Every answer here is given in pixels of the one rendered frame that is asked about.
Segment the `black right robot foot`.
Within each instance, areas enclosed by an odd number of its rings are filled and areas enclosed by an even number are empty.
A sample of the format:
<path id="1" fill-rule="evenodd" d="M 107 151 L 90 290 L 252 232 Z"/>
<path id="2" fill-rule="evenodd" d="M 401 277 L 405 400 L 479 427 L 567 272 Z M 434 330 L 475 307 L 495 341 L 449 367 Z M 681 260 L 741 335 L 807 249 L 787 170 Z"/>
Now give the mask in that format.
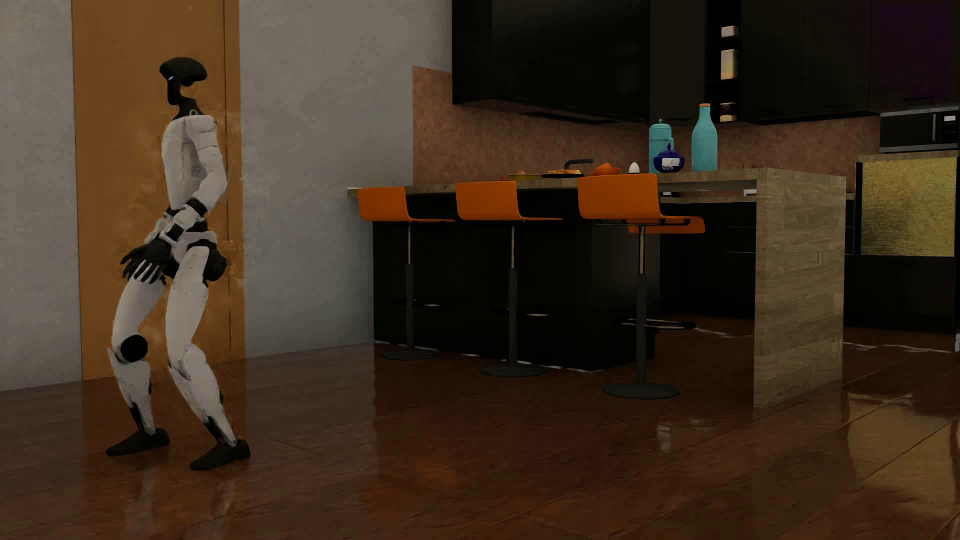
<path id="1" fill-rule="evenodd" d="M 106 448 L 105 454 L 109 457 L 122 457 L 148 450 L 162 448 L 170 444 L 167 431 L 157 427 L 153 433 L 142 430 L 135 431 L 124 440 Z"/>

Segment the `white right robot leg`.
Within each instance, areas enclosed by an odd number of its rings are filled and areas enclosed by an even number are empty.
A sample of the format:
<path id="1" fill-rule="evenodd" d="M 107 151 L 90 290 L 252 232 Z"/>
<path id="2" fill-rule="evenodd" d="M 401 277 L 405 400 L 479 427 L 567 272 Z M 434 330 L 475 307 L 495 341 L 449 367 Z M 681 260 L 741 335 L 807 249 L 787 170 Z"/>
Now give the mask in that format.
<path id="1" fill-rule="evenodd" d="M 162 296 L 164 284 L 144 283 L 130 278 L 114 315 L 108 356 L 114 378 L 138 430 L 146 435 L 156 431 L 151 407 L 151 366 L 146 357 L 149 345 L 140 326 Z"/>

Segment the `tall teal bottle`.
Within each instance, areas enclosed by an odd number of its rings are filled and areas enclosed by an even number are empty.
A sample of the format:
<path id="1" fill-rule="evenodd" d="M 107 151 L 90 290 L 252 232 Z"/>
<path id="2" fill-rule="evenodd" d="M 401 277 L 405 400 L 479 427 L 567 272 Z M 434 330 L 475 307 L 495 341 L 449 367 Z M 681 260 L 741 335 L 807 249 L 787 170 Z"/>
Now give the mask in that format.
<path id="1" fill-rule="evenodd" d="M 691 133 L 690 167 L 692 171 L 718 168 L 718 138 L 710 103 L 699 104 L 699 117 Z"/>

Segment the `black robot head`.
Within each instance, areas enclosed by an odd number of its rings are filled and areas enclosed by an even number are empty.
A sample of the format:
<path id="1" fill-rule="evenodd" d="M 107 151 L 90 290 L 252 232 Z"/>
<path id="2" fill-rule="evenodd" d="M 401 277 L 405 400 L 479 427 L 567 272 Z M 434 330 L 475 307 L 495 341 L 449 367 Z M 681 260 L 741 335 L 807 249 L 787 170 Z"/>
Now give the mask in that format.
<path id="1" fill-rule="evenodd" d="M 171 106 L 183 101 L 181 88 L 191 87 L 208 77 L 207 69 L 197 59 L 188 56 L 167 59 L 159 67 L 159 73 L 166 81 L 167 102 Z"/>

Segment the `black upper kitchen cabinets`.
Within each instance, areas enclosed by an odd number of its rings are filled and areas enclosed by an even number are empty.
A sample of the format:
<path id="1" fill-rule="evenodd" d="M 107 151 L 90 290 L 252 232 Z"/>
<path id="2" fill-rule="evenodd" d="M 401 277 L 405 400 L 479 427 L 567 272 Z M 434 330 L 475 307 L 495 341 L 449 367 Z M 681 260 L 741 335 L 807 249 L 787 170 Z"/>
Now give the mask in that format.
<path id="1" fill-rule="evenodd" d="M 692 126 L 960 106 L 960 0 L 450 0 L 456 105 Z M 723 49 L 736 80 L 719 80 Z"/>

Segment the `built-in oven gold door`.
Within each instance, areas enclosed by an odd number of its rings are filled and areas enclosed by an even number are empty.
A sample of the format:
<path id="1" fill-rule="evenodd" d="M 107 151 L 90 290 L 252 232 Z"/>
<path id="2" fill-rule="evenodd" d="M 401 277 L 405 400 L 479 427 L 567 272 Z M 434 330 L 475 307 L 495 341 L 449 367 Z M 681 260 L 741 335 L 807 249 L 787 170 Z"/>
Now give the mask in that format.
<path id="1" fill-rule="evenodd" d="M 858 157 L 855 251 L 868 256 L 956 256 L 960 151 Z"/>

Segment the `white robot leg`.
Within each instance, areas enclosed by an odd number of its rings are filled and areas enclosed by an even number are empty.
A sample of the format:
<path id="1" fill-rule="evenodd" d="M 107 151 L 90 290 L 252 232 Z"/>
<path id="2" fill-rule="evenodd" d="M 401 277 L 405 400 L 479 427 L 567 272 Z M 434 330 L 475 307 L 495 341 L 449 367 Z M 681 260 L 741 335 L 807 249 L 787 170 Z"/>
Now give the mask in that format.
<path id="1" fill-rule="evenodd" d="M 114 378 L 138 430 L 146 435 L 156 431 L 151 407 L 151 366 L 146 357 L 149 345 L 140 326 L 162 296 L 164 284 L 144 283 L 130 278 L 114 315 L 108 356 Z"/>
<path id="2" fill-rule="evenodd" d="M 174 385 L 210 435 L 234 447 L 237 438 L 224 411 L 219 383 L 206 355 L 193 344 L 209 296 L 204 279 L 209 256 L 209 246 L 193 246 L 178 264 L 165 315 L 169 370 Z"/>

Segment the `orange bar stool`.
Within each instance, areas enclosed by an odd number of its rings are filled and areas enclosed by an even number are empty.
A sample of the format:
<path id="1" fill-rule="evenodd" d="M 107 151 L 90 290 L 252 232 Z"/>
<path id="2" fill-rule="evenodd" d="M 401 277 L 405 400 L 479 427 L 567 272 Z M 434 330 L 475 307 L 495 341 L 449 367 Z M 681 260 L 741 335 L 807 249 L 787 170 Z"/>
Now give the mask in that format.
<path id="1" fill-rule="evenodd" d="M 498 378 L 527 378 L 546 374 L 546 368 L 518 361 L 518 272 L 515 263 L 516 223 L 562 221 L 562 217 L 524 217 L 521 215 L 518 188 L 513 180 L 459 182 L 455 185 L 457 212 L 463 221 L 510 222 L 509 267 L 509 346 L 504 362 L 480 369 L 483 375 Z"/>
<path id="2" fill-rule="evenodd" d="M 416 218 L 408 213 L 406 191 L 402 186 L 366 187 L 356 192 L 358 212 L 367 222 L 402 222 L 407 224 L 405 265 L 405 346 L 384 351 L 380 357 L 386 361 L 415 362 L 436 359 L 438 352 L 421 350 L 414 343 L 414 265 L 412 260 L 413 223 L 454 223 L 450 218 Z"/>
<path id="3" fill-rule="evenodd" d="M 706 231 L 704 220 L 699 216 L 664 217 L 660 223 L 656 224 L 628 222 L 627 230 L 630 234 L 637 235 L 641 229 L 646 235 L 702 235 Z M 690 321 L 651 318 L 645 321 L 645 328 L 655 333 L 661 330 L 692 330 L 696 327 L 696 323 Z"/>
<path id="4" fill-rule="evenodd" d="M 578 179 L 580 214 L 584 219 L 621 220 L 625 223 L 661 223 L 660 195 L 656 174 L 588 176 Z M 635 380 L 606 384 L 604 393 L 634 400 L 675 397 L 679 390 L 670 384 L 646 379 L 646 276 L 644 274 L 644 231 L 638 237 L 638 267 L 635 279 Z"/>

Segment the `black left robot foot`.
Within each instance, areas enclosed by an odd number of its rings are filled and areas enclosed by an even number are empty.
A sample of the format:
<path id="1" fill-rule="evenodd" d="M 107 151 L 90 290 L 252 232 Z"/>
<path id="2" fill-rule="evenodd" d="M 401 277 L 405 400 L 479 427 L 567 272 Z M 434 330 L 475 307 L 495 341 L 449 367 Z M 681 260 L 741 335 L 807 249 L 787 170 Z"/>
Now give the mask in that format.
<path id="1" fill-rule="evenodd" d="M 223 467 L 237 460 L 246 460 L 251 456 L 249 443 L 237 439 L 235 444 L 218 443 L 202 456 L 189 464 L 193 471 L 207 471 Z"/>

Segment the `black frying pan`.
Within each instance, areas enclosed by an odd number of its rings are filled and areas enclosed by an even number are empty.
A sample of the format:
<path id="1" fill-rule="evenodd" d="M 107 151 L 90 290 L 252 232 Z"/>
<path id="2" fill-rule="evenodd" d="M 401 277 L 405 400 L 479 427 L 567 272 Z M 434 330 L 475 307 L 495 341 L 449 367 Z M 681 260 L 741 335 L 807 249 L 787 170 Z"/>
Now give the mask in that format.
<path id="1" fill-rule="evenodd" d="M 584 176 L 584 173 L 578 167 L 592 165 L 593 163 L 594 158 L 592 157 L 570 159 L 565 162 L 562 168 L 549 170 L 543 173 L 541 177 L 549 179 L 580 178 Z"/>

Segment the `white left robot leg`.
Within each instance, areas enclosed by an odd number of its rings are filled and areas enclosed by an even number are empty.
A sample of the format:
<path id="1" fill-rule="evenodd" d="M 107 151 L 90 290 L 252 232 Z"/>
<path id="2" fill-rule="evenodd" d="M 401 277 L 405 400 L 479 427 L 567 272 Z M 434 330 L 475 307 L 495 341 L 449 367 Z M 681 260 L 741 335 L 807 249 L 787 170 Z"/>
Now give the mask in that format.
<path id="1" fill-rule="evenodd" d="M 193 246 L 178 264 L 165 315 L 169 370 L 174 385 L 210 435 L 234 447 L 237 438 L 224 411 L 219 383 L 206 355 L 193 344 L 209 296 L 204 279 L 209 256 L 209 246 Z"/>

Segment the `black microwave oven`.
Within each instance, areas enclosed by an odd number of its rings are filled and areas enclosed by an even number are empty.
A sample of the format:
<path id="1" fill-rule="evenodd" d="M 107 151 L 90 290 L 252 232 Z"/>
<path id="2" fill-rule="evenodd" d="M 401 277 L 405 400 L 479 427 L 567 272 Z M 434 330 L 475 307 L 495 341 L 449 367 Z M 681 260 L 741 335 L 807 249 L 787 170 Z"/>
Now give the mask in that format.
<path id="1" fill-rule="evenodd" d="M 883 112 L 878 151 L 882 154 L 957 150 L 960 105 Z"/>

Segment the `wooden kitchen island counter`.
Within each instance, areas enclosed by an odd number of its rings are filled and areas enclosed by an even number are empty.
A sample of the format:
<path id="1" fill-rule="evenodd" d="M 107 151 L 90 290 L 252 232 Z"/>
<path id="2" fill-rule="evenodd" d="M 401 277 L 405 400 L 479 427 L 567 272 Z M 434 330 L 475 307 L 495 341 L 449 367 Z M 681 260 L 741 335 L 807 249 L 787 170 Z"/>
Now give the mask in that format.
<path id="1" fill-rule="evenodd" d="M 753 281 L 752 403 L 768 407 L 839 379 L 842 372 L 844 313 L 846 179 L 778 168 L 747 168 L 655 174 L 659 210 L 664 189 L 727 191 L 754 187 L 755 232 Z M 614 327 L 623 327 L 631 311 L 630 351 L 637 362 L 637 275 L 639 236 L 621 220 L 592 220 L 579 209 L 580 178 L 541 178 L 516 183 L 520 214 L 561 217 L 561 221 L 515 223 L 514 262 L 517 272 L 517 360 L 546 368 L 547 362 L 611 358 L 622 363 L 623 340 Z M 436 185 L 444 200 L 441 209 L 411 214 L 415 218 L 450 218 L 454 223 L 413 223 L 414 347 L 416 309 L 445 309 L 450 300 L 423 297 L 416 288 L 420 267 L 433 278 L 446 270 L 439 257 L 468 261 L 460 277 L 462 289 L 453 296 L 460 314 L 451 322 L 449 339 L 479 337 L 477 322 L 489 313 L 506 310 L 503 346 L 509 346 L 509 267 L 511 222 L 464 221 L 458 216 L 455 186 Z M 702 217 L 705 230 L 706 221 Z M 403 286 L 405 291 L 406 233 L 402 222 Z M 646 319 L 649 315 L 653 268 L 646 253 Z M 403 291 L 404 324 L 405 292 Z"/>

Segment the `black robot foot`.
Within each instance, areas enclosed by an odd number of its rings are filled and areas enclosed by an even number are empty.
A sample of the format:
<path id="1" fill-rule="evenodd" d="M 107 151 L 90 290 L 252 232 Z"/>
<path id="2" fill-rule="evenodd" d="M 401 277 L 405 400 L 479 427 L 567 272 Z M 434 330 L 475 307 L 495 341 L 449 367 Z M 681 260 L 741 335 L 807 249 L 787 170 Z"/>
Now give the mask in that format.
<path id="1" fill-rule="evenodd" d="M 207 471 L 223 467 L 237 460 L 246 460 L 251 456 L 249 443 L 237 439 L 235 444 L 218 443 L 202 456 L 189 464 L 193 471 Z"/>
<path id="2" fill-rule="evenodd" d="M 167 431 L 157 427 L 153 433 L 142 430 L 135 431 L 124 440 L 106 448 L 105 454 L 109 457 L 122 457 L 148 450 L 162 448 L 170 444 Z"/>

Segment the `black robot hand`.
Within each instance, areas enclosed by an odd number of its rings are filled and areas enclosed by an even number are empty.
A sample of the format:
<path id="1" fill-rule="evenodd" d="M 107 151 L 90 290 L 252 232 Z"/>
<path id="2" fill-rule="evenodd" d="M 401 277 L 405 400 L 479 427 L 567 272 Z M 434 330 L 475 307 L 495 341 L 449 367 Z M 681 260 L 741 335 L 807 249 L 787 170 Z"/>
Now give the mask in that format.
<path id="1" fill-rule="evenodd" d="M 171 260 L 172 250 L 171 244 L 159 237 L 130 250 L 120 261 L 125 265 L 122 277 L 147 285 L 155 283 Z"/>

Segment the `teal lidded canister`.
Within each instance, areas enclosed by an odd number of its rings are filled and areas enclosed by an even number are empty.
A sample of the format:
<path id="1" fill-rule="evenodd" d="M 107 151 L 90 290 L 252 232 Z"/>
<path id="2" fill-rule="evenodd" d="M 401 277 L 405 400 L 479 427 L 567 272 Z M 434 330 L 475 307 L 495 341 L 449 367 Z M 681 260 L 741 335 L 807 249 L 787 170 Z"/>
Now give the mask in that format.
<path id="1" fill-rule="evenodd" d="M 662 118 L 660 118 L 657 123 L 650 125 L 648 136 L 648 163 L 650 173 L 658 172 L 655 166 L 656 156 L 659 153 L 667 151 L 668 146 L 670 146 L 670 148 L 673 147 L 674 139 L 672 135 L 671 126 L 666 124 Z"/>

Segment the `orange wooden door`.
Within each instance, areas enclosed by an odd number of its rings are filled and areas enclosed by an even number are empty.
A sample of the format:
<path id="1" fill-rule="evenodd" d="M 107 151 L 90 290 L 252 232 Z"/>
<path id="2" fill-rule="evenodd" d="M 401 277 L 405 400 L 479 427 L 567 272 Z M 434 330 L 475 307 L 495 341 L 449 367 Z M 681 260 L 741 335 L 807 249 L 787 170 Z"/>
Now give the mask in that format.
<path id="1" fill-rule="evenodd" d="M 196 343 L 211 364 L 245 358 L 239 0 L 73 0 L 81 377 L 106 356 L 124 289 L 121 257 L 167 208 L 162 133 L 176 114 L 159 67 L 191 57 L 208 77 L 184 93 L 217 121 L 228 190 L 209 215 L 229 265 Z"/>

